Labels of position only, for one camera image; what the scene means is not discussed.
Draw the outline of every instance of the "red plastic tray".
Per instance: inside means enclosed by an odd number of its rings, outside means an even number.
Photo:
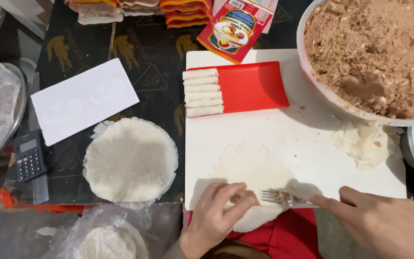
[[[279,61],[190,68],[216,68],[224,113],[289,107]]]

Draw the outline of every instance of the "metal bowl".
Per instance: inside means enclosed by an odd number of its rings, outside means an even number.
[[[18,94],[18,98],[21,98],[20,101],[20,108],[18,109],[17,114],[14,116],[14,123],[12,124],[11,130],[4,136],[0,143],[0,151],[4,148],[4,146],[12,140],[12,137],[18,130],[20,123],[22,122],[23,114],[25,113],[25,109],[27,106],[28,100],[28,89],[27,89],[27,80],[25,75],[20,71],[19,68],[16,66],[9,64],[9,63],[2,63],[4,67],[14,73],[20,79],[20,93]]]
[[[414,169],[414,146],[412,139],[413,127],[407,127],[400,137],[400,147],[402,149],[403,158]]]

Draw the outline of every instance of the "white cutting board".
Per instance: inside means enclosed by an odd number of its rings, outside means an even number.
[[[301,76],[296,49],[250,50],[243,64],[279,61],[290,107],[186,118],[185,206],[193,210],[204,191],[211,168],[230,143],[265,145],[301,183],[315,185],[339,200],[338,190],[350,186],[361,192],[406,198],[405,165],[399,153],[370,171],[357,171],[354,160],[331,142],[339,118],[314,95]],[[210,51],[191,51],[186,69],[233,65]]]

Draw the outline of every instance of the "red cloth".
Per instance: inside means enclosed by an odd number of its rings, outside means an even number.
[[[233,231],[226,238],[245,242],[272,259],[322,259],[313,209],[290,209],[253,231]]]

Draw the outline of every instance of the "hand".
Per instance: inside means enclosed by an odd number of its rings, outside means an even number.
[[[232,231],[233,225],[250,209],[254,199],[247,197],[228,211],[226,202],[247,185],[241,183],[212,183],[204,190],[187,230],[181,235],[180,247],[188,259],[199,259],[208,250],[220,244]]]
[[[364,248],[387,259],[414,259],[414,201],[339,189],[340,201],[309,198],[333,213]]]

